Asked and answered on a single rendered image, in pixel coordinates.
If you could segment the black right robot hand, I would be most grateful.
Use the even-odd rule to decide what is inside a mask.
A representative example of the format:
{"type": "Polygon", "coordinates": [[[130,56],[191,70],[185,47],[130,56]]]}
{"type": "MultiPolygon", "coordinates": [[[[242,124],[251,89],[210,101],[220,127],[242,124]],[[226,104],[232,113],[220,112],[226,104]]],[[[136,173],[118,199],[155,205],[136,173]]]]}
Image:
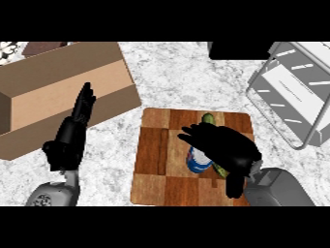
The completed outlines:
{"type": "Polygon", "coordinates": [[[179,138],[198,148],[229,172],[226,196],[229,199],[239,199],[244,194],[245,178],[263,163],[254,141],[232,128],[205,122],[192,124],[182,130],[179,138]]]}

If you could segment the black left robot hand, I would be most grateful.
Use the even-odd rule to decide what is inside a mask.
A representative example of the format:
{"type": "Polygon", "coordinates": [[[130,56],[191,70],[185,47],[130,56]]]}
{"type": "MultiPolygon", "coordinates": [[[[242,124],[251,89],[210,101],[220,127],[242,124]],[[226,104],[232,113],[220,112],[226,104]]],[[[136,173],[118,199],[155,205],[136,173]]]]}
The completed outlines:
{"type": "Polygon", "coordinates": [[[74,171],[83,158],[86,129],[92,116],[96,96],[90,83],[83,84],[71,115],[64,119],[56,138],[43,144],[43,152],[51,164],[51,171],[74,171]]]}

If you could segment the blue and white can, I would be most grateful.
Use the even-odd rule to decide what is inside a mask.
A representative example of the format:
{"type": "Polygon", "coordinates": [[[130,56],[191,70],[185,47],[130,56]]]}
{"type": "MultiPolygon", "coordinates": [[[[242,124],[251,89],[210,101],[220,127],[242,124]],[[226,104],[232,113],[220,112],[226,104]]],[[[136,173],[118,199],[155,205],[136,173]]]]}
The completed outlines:
{"type": "Polygon", "coordinates": [[[213,160],[207,157],[205,152],[191,147],[186,157],[188,169],[194,173],[202,173],[213,165],[213,160]]]}

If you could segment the brown wooden cutting board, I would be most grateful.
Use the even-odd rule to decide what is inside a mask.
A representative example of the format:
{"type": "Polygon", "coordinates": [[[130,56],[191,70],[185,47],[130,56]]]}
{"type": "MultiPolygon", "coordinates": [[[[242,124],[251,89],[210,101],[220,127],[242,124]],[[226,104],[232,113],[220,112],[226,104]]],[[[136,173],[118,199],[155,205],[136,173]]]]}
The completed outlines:
{"type": "Polygon", "coordinates": [[[130,201],[146,205],[250,205],[247,198],[226,197],[226,181],[213,168],[188,169],[189,144],[179,139],[182,127],[198,124],[210,113],[214,122],[239,131],[251,140],[251,116],[239,112],[146,108],[133,172],[130,201]]]}

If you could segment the green cucumber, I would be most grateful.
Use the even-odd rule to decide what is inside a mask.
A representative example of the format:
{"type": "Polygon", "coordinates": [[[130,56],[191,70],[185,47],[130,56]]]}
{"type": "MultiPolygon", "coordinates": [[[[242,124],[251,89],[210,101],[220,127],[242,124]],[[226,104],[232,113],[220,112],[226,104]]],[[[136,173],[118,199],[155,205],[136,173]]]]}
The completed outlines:
{"type": "MultiPolygon", "coordinates": [[[[213,125],[216,124],[214,117],[213,117],[211,113],[204,114],[202,121],[205,123],[211,123],[213,125]]],[[[214,169],[214,171],[216,171],[216,173],[219,174],[220,177],[227,176],[229,172],[219,164],[213,164],[213,169],[214,169]]]]}

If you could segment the open wooden drawer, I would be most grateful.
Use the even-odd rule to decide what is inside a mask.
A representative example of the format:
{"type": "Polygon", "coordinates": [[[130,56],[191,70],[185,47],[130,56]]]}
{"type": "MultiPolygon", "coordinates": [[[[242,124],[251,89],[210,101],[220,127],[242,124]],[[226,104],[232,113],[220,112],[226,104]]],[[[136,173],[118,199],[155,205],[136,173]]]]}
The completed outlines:
{"type": "Polygon", "coordinates": [[[0,67],[0,159],[14,160],[56,136],[89,83],[89,124],[140,106],[118,43],[79,42],[0,67]]]}

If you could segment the black appliance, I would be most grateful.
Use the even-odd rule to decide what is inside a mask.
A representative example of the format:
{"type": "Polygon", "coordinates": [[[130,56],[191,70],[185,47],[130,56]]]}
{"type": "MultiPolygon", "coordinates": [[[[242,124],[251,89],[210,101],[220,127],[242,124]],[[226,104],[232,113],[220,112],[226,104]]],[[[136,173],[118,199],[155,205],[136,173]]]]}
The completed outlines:
{"type": "Polygon", "coordinates": [[[272,42],[208,42],[211,60],[266,60],[272,42]]]}

